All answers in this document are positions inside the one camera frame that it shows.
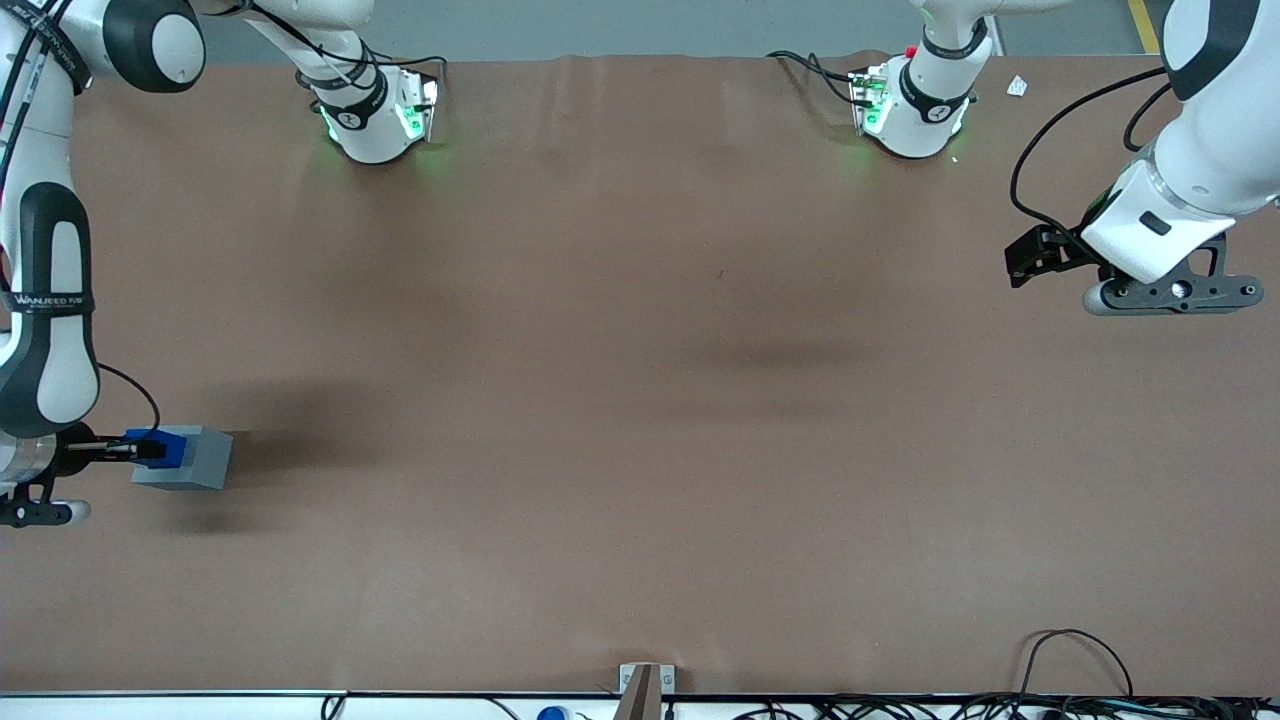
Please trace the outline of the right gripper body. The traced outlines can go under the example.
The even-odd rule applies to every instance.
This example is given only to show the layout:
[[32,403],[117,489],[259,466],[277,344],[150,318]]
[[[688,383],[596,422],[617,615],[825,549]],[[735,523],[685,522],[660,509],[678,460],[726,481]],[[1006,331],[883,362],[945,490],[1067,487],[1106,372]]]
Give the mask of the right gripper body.
[[52,436],[20,438],[1,430],[1,492],[32,482],[46,471],[54,478],[73,477],[90,465],[87,451],[73,445],[92,445],[99,437],[87,424],[74,424]]

